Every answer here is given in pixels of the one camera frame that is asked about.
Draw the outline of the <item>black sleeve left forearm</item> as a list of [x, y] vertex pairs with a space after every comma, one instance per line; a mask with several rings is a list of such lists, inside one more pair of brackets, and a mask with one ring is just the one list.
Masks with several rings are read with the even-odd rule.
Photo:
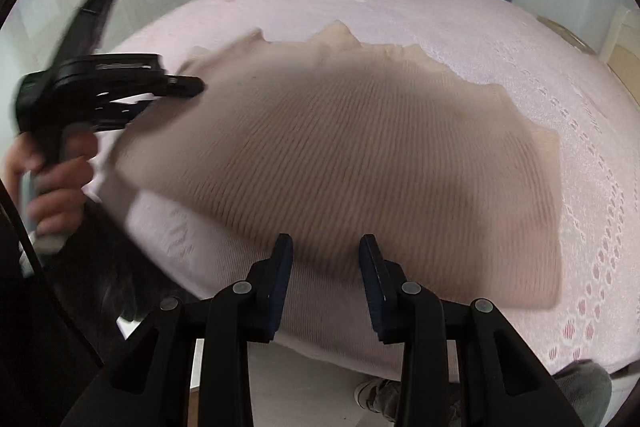
[[196, 300], [91, 199], [85, 203], [79, 229], [58, 253], [47, 257], [44, 267], [66, 313], [104, 362], [125, 341], [119, 317], [142, 321], [166, 298]]

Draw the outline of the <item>person's left hand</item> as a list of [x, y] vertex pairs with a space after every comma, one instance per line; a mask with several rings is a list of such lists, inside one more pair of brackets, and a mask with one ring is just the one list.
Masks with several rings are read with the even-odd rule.
[[17, 135], [3, 161], [2, 182], [17, 207], [21, 206], [21, 181], [35, 177], [37, 196], [27, 205], [27, 217], [40, 236], [70, 235], [84, 219], [82, 189], [93, 178], [90, 160], [99, 152], [99, 141], [88, 129], [75, 130], [66, 140], [66, 161], [46, 167], [37, 143], [28, 133]]

